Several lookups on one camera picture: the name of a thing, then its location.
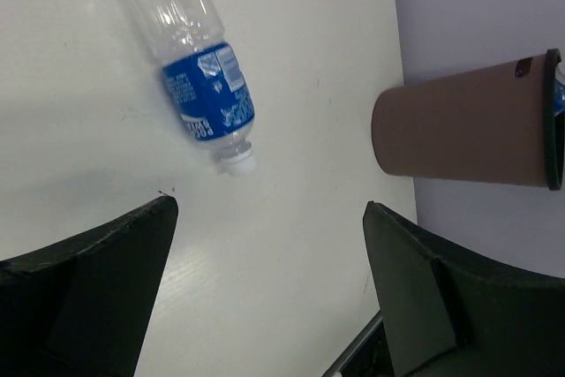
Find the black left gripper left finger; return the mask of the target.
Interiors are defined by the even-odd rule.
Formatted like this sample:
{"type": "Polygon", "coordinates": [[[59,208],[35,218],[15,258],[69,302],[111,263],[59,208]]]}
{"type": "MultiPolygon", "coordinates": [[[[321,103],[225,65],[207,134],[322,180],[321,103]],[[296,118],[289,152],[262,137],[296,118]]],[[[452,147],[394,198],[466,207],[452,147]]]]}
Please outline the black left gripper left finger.
{"type": "Polygon", "coordinates": [[[3,376],[132,376],[178,218],[163,195],[1,263],[3,376]]]}

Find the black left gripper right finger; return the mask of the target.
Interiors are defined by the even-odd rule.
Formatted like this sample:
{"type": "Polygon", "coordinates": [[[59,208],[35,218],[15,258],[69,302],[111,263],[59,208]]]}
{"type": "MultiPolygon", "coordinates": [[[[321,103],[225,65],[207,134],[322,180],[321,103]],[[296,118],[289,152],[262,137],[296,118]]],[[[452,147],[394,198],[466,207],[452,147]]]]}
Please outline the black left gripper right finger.
{"type": "Polygon", "coordinates": [[[561,376],[564,281],[367,204],[365,245],[397,376],[561,376]]]}

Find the blue label bottle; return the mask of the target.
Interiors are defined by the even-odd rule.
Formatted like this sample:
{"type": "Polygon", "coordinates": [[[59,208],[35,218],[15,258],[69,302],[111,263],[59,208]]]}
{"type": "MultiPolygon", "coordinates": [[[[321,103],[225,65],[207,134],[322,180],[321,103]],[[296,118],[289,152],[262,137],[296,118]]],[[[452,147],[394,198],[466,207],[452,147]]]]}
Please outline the blue label bottle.
{"type": "Polygon", "coordinates": [[[194,143],[221,171],[256,167],[249,135],[255,108],[212,0],[118,0],[162,75],[194,143]]]}
{"type": "Polygon", "coordinates": [[[555,67],[554,78],[554,115],[557,117],[565,111],[565,67],[559,62],[555,67]]]}

